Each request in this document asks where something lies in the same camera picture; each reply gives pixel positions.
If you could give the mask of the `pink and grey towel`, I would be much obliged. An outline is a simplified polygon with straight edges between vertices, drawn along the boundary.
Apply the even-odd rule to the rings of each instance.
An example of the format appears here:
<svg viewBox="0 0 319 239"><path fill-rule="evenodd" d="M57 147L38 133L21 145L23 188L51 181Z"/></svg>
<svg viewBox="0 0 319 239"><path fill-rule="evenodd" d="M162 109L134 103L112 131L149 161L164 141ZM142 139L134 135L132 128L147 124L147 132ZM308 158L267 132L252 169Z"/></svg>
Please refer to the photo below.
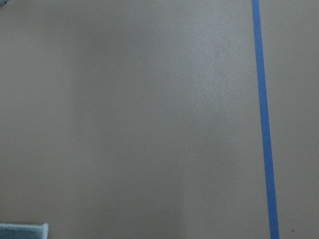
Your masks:
<svg viewBox="0 0 319 239"><path fill-rule="evenodd" d="M42 225L0 225L0 239L47 239L47 237L47 223Z"/></svg>

